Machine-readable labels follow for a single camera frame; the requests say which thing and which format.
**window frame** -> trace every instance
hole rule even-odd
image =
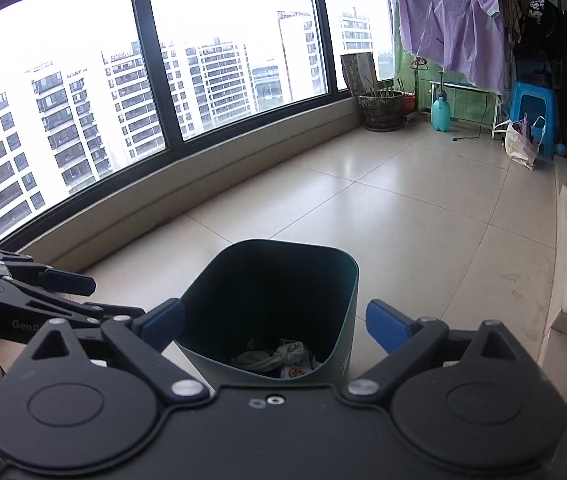
[[[19,1],[0,0],[0,10]],[[313,0],[316,25],[315,35],[318,40],[317,52],[321,53],[320,67],[324,73],[326,94],[260,112],[225,126],[214,128],[191,139],[183,140],[177,113],[172,102],[172,93],[170,92],[166,69],[164,68],[165,60],[154,24],[151,2],[150,0],[131,0],[131,3],[137,27],[138,42],[143,54],[144,68],[147,73],[150,90],[153,94],[154,104],[156,105],[155,113],[162,127],[165,148],[143,160],[134,162],[126,168],[111,173],[99,180],[97,185],[88,186],[72,194],[61,203],[48,207],[45,212],[35,216],[31,221],[13,231],[7,237],[2,238],[0,240],[1,249],[20,250],[39,235],[44,234],[44,232],[83,211],[95,202],[186,156],[194,155],[220,142],[232,139],[266,124],[349,97],[347,91],[339,91],[337,89],[337,74],[326,2],[325,0]]]

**blue stool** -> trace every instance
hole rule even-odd
[[[559,122],[557,109],[557,96],[553,89],[529,83],[515,83],[510,104],[510,120],[520,121],[523,115],[527,113],[528,121],[532,126],[539,116],[545,117],[546,135],[543,138],[543,148],[539,150],[544,158],[552,159],[555,155],[555,132]]]

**window sill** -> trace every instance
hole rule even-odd
[[[361,124],[348,98],[262,126],[176,161],[42,234],[20,252],[77,272],[212,196]]]

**robotic hand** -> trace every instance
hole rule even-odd
[[[159,353],[183,328],[179,300],[75,303],[36,285],[85,295],[90,278],[0,262],[0,337],[30,340],[0,382],[0,480],[548,478],[566,407],[499,322],[457,331],[373,301],[391,353],[343,390],[211,396]]]

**purple shirt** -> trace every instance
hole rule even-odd
[[[503,95],[506,35],[499,0],[395,1],[406,51]]]

